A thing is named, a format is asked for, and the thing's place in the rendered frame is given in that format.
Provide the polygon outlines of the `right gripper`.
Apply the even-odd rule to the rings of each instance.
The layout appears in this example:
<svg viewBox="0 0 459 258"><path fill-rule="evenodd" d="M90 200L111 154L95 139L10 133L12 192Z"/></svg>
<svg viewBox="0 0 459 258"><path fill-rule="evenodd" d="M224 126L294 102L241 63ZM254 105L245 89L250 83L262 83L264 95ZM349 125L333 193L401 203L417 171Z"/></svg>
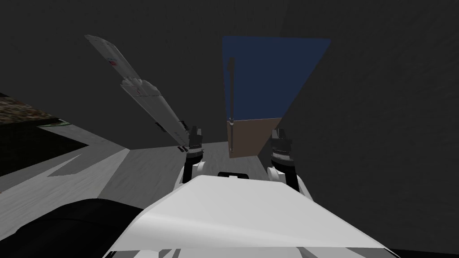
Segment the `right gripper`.
<svg viewBox="0 0 459 258"><path fill-rule="evenodd" d="M273 153L290 154L292 140L286 138L286 133L283 128L273 129L272 138L270 139Z"/></svg>

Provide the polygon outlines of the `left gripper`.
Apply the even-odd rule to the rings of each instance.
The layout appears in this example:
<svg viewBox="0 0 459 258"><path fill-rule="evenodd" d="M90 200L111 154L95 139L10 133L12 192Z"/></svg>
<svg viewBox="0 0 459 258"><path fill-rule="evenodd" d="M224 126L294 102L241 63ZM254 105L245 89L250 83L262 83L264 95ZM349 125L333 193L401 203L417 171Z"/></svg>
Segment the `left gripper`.
<svg viewBox="0 0 459 258"><path fill-rule="evenodd" d="M191 134L189 135L189 150L202 148L202 129L197 126L192 126Z"/></svg>

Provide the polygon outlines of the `blue and brown cupboard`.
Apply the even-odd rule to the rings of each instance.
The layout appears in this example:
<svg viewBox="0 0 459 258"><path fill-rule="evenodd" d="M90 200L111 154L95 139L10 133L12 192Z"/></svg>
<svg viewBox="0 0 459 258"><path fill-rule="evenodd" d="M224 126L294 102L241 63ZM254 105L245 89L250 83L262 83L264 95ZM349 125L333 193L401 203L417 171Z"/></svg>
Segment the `blue and brown cupboard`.
<svg viewBox="0 0 459 258"><path fill-rule="evenodd" d="M225 36L222 66L226 116L230 117L231 57L234 67L234 151L229 157L256 156L271 131L297 97L299 91L330 45L325 38Z"/></svg>

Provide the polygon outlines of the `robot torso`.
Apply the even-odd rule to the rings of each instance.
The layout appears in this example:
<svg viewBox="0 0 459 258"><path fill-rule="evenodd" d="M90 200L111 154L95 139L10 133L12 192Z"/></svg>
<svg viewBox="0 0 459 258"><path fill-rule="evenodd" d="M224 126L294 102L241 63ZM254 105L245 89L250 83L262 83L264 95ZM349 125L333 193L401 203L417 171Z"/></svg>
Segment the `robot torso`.
<svg viewBox="0 0 459 258"><path fill-rule="evenodd" d="M143 209L109 247L158 258L400 258L281 182L200 175Z"/></svg>

